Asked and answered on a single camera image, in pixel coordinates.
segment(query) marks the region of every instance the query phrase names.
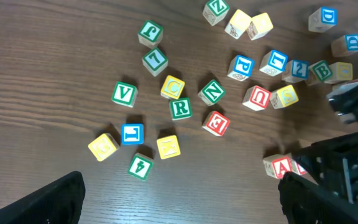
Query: wood grain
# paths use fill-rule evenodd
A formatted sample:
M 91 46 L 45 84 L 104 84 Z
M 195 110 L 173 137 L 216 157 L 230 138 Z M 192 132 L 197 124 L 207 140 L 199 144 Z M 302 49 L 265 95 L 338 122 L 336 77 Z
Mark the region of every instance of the wood grain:
M 324 95 L 328 86 L 295 85 L 300 102 L 283 110 L 254 112 L 241 105 L 246 90 L 275 90 L 280 77 L 257 71 L 277 49 L 314 63 L 332 58 L 329 44 L 358 33 L 358 0 L 227 0 L 224 22 L 211 27 L 202 16 L 206 1 L 0 0 L 0 208 L 73 171 L 83 173 L 86 198 L 80 223 L 286 223 L 277 190 L 262 157 L 277 149 L 357 131 L 341 124 Z M 338 10 L 339 24 L 324 34 L 307 30 L 320 6 Z M 236 9 L 269 13 L 275 28 L 264 38 L 239 40 L 224 32 Z M 164 27 L 160 49 L 169 67 L 154 78 L 141 58 L 137 31 L 151 19 Z M 255 60 L 244 83 L 226 76 L 237 54 Z M 358 77 L 358 53 L 350 62 Z M 186 82 L 193 117 L 172 122 L 160 96 L 167 75 Z M 216 77 L 227 95 L 207 107 L 197 92 Z M 111 102 L 117 81 L 139 89 L 133 109 Z M 231 119 L 224 137 L 201 129 L 218 110 Z M 97 162 L 87 145 L 107 130 L 119 136 L 127 121 L 145 124 L 145 145 L 126 146 Z M 182 155 L 161 161 L 156 140 L 178 134 Z M 154 154 L 146 182 L 126 174 L 136 151 Z

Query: blue block face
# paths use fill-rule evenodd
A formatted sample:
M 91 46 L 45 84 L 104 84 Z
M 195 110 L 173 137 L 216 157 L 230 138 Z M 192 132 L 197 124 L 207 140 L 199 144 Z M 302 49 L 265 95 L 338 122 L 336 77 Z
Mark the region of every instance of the blue block face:
M 347 50 L 358 50 L 358 34 L 345 35 Z
M 123 124 L 121 126 L 121 144 L 143 144 L 143 124 Z
M 321 7 L 321 22 L 324 24 L 336 25 L 337 23 L 336 9 Z
M 254 68 L 254 60 L 238 55 L 236 62 L 234 62 L 233 70 L 241 75 L 250 77 L 252 69 Z
M 294 60 L 292 62 L 291 74 L 293 77 L 307 80 L 309 78 L 309 62 Z
M 287 65 L 287 61 L 288 56 L 277 50 L 272 50 L 272 54 L 270 55 L 267 64 L 283 72 L 285 70 L 285 66 Z

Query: block with number 4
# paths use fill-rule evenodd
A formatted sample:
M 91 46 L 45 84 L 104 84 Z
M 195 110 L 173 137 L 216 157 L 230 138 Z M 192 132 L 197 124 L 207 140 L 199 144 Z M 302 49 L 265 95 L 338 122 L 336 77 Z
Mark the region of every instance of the block with number 4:
M 292 172 L 298 175 L 305 175 L 308 173 L 301 165 L 299 165 L 294 159 L 292 159 L 291 153 L 288 153 L 286 156 L 291 159 Z
M 212 105 L 216 104 L 225 94 L 226 94 L 226 91 L 224 90 L 224 88 L 216 80 L 211 80 L 198 93 L 198 96 L 208 106 L 212 106 Z
M 119 149 L 119 145 L 110 134 L 102 134 L 88 145 L 96 159 L 101 162 Z
M 358 52 L 358 34 L 347 34 L 331 43 L 334 57 L 346 57 Z
M 273 29 L 273 23 L 269 15 L 265 12 L 258 16 L 254 16 L 247 29 L 248 36 L 251 40 L 264 37 Z
M 158 139 L 157 147 L 161 159 L 168 159 L 180 155 L 180 147 L 176 135 Z
M 333 75 L 333 71 L 325 60 L 310 65 L 309 73 L 309 78 L 306 80 L 308 86 L 322 83 Z
M 309 62 L 292 60 L 287 63 L 282 80 L 288 83 L 297 83 L 309 78 Z
M 248 29 L 251 19 L 245 12 L 238 9 L 231 17 L 224 31 L 238 39 Z
M 155 77 L 168 67 L 168 59 L 158 48 L 154 48 L 144 55 L 142 61 L 147 70 Z
M 139 42 L 151 49 L 158 46 L 162 40 L 163 28 L 153 21 L 147 20 L 137 33 Z
M 251 76 L 254 68 L 254 60 L 237 55 L 230 63 L 228 77 L 235 80 L 244 81 Z
M 292 172 L 291 158 L 283 155 L 272 155 L 263 159 L 266 174 L 276 179 L 284 177 L 286 172 Z
M 229 5 L 224 0 L 210 0 L 204 7 L 203 16 L 211 26 L 215 26 L 224 19 L 229 9 Z
M 184 81 L 169 75 L 162 85 L 161 96 L 169 100 L 177 100 L 179 99 L 184 87 Z
M 242 104 L 254 111 L 260 111 L 269 105 L 271 92 L 259 86 L 253 86 L 247 90 Z
M 298 95 L 292 85 L 287 85 L 272 92 L 270 97 L 270 102 L 272 103 L 274 109 L 284 108 L 298 101 Z
M 179 100 L 171 100 L 169 102 L 169 107 L 173 121 L 190 118 L 193 115 L 193 112 L 191 112 L 190 99 L 188 97 Z
M 351 63 L 336 62 L 329 68 L 333 71 L 333 75 L 327 78 L 324 83 L 337 84 L 353 79 L 353 65 Z
M 121 144 L 139 145 L 143 144 L 143 124 L 123 124 L 121 126 Z
M 272 50 L 263 57 L 259 70 L 274 77 L 284 72 L 287 61 L 288 56 L 277 50 Z
M 203 123 L 203 128 L 216 136 L 223 136 L 229 127 L 230 120 L 217 111 L 209 113 Z
M 132 159 L 131 165 L 128 169 L 128 174 L 132 175 L 140 180 L 146 180 L 150 174 L 150 170 L 153 167 L 153 159 L 142 155 L 140 153 L 135 154 Z
M 309 31 L 326 32 L 337 24 L 336 9 L 321 7 L 309 16 Z
M 111 100 L 119 105 L 133 108 L 137 97 L 137 88 L 123 82 L 117 82 Z

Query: wooden block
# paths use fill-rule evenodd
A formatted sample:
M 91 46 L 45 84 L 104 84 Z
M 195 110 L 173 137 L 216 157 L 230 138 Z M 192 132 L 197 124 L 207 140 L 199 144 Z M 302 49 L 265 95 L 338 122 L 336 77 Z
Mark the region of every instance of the wooden block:
M 329 66 L 333 75 L 327 78 L 324 83 L 337 84 L 353 79 L 353 65 L 351 63 L 336 62 Z
M 263 57 L 259 70 L 274 77 L 284 72 L 287 61 L 288 56 L 277 50 L 272 50 Z
M 358 52 L 358 34 L 346 34 L 331 43 L 334 57 L 346 57 Z
M 138 91 L 133 85 L 117 82 L 111 96 L 111 100 L 119 105 L 133 108 L 135 105 Z
M 225 18 L 229 9 L 229 5 L 224 0 L 210 0 L 204 7 L 203 16 L 211 26 L 215 26 Z
M 140 180 L 146 180 L 153 167 L 153 163 L 153 159 L 137 153 L 132 159 L 131 165 L 128 169 L 128 174 L 139 178 Z
M 292 172 L 298 175 L 305 175 L 308 173 L 302 166 L 300 166 L 295 160 L 292 159 L 291 153 L 288 153 L 286 156 L 291 159 Z
M 216 104 L 225 94 L 226 91 L 224 88 L 216 80 L 211 80 L 198 93 L 198 97 L 200 97 L 208 106 L 212 106 Z
M 119 145 L 110 134 L 102 134 L 88 145 L 96 159 L 101 162 L 119 149 Z
M 154 48 L 144 55 L 142 61 L 147 70 L 155 77 L 168 67 L 168 59 L 158 48 Z
M 193 112 L 191 111 L 190 98 L 188 97 L 179 100 L 171 100 L 169 105 L 173 121 L 187 119 L 193 115 Z
M 321 60 L 309 66 L 309 79 L 307 79 L 306 84 L 312 86 L 322 83 L 332 75 L 333 71 L 330 69 L 328 63 L 325 60 Z
M 123 124 L 121 126 L 121 144 L 125 146 L 143 144 L 143 124 Z
M 251 40 L 256 40 L 264 37 L 273 29 L 273 23 L 269 15 L 265 12 L 254 16 L 247 29 L 248 36 Z
M 337 24 L 336 9 L 321 7 L 309 16 L 309 31 L 326 32 Z
M 263 159 L 266 174 L 276 179 L 284 177 L 286 172 L 292 172 L 291 158 L 283 155 L 272 155 Z
M 223 136 L 229 124 L 230 120 L 227 117 L 217 111 L 212 111 L 205 119 L 203 128 L 215 136 Z
M 180 147 L 176 135 L 158 139 L 157 147 L 161 159 L 168 159 L 180 155 Z
M 264 110 L 269 104 L 271 94 L 271 92 L 262 87 L 253 86 L 247 90 L 242 104 L 253 109 L 254 111 Z
M 297 83 L 309 78 L 309 62 L 292 60 L 287 63 L 282 80 L 288 83 Z
M 233 17 L 231 17 L 224 31 L 235 39 L 238 39 L 248 29 L 251 20 L 250 16 L 238 9 Z
M 299 98 L 296 95 L 295 89 L 292 85 L 287 85 L 281 89 L 272 92 L 272 95 L 270 97 L 270 102 L 272 103 L 274 109 L 284 108 L 298 101 Z
M 237 55 L 230 63 L 228 77 L 235 80 L 244 81 L 251 76 L 254 68 L 254 60 Z
M 153 49 L 158 46 L 163 37 L 163 28 L 153 21 L 147 20 L 137 33 L 139 42 Z
M 177 100 L 179 99 L 184 87 L 184 81 L 169 75 L 165 79 L 164 85 L 162 85 L 161 96 L 169 100 Z

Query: alphabet block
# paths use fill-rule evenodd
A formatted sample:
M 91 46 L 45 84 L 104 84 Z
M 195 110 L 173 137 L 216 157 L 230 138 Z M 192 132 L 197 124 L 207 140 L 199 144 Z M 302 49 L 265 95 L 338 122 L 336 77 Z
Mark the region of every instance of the alphabet block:
M 273 29 L 273 23 L 269 15 L 265 12 L 258 16 L 254 16 L 247 29 L 248 36 L 251 40 L 264 37 Z
M 287 63 L 282 80 L 288 83 L 297 83 L 309 78 L 309 62 L 292 60 Z
M 272 155 L 263 159 L 266 174 L 282 179 L 286 172 L 292 172 L 291 158 L 283 155 Z
M 147 20 L 137 33 L 139 42 L 149 48 L 158 46 L 163 37 L 163 28 L 153 21 Z
M 253 109 L 254 111 L 264 110 L 269 104 L 271 94 L 271 92 L 265 90 L 264 88 L 253 86 L 247 90 L 242 104 Z
M 169 100 L 177 100 L 179 99 L 184 87 L 184 81 L 169 75 L 165 79 L 164 85 L 162 85 L 161 96 Z
M 123 82 L 117 82 L 111 100 L 119 105 L 133 108 L 137 97 L 137 88 Z
M 238 9 L 233 17 L 231 17 L 224 31 L 235 39 L 238 39 L 248 29 L 251 20 L 250 16 Z
M 336 9 L 321 7 L 309 16 L 309 31 L 326 32 L 337 24 Z
M 212 105 L 216 104 L 225 94 L 226 94 L 226 91 L 224 90 L 224 88 L 216 80 L 211 80 L 198 93 L 198 96 L 208 106 L 212 106 Z
M 140 180 L 146 180 L 153 167 L 153 163 L 153 159 L 137 153 L 132 159 L 131 165 L 128 169 L 128 174 Z
M 298 95 L 296 95 L 295 89 L 292 85 L 287 85 L 272 92 L 272 96 L 270 97 L 270 102 L 272 103 L 274 109 L 284 108 L 298 101 Z
M 190 118 L 193 115 L 190 99 L 188 97 L 179 100 L 171 100 L 169 105 L 173 121 Z
M 143 65 L 154 77 L 168 67 L 168 59 L 158 48 L 154 48 L 144 55 L 142 61 Z
M 121 126 L 121 144 L 125 146 L 143 144 L 143 124 L 123 124 Z
M 223 136 L 226 129 L 229 127 L 230 120 L 221 115 L 217 111 L 212 111 L 209 113 L 207 118 L 203 123 L 203 128 L 215 136 Z
M 325 60 L 321 60 L 309 66 L 309 79 L 306 84 L 308 86 L 316 85 L 329 79 L 333 75 L 333 71 L 330 69 L 328 63 Z
M 88 145 L 96 159 L 101 162 L 119 149 L 119 145 L 110 134 L 102 134 Z
M 180 155 L 180 147 L 176 135 L 158 139 L 157 147 L 161 159 L 168 159 Z
M 254 68 L 254 60 L 237 55 L 230 63 L 228 77 L 235 80 L 244 81 L 251 76 Z
M 204 7 L 203 16 L 211 26 L 215 26 L 224 19 L 229 9 L 224 0 L 209 0 Z
M 284 72 L 287 61 L 288 56 L 277 50 L 272 50 L 263 57 L 259 70 L 274 77 Z
M 346 57 L 358 52 L 358 34 L 346 34 L 331 43 L 334 57 Z
M 324 83 L 337 84 L 353 79 L 353 65 L 351 63 L 336 62 L 330 65 L 329 68 L 333 71 L 333 75 L 327 78 Z

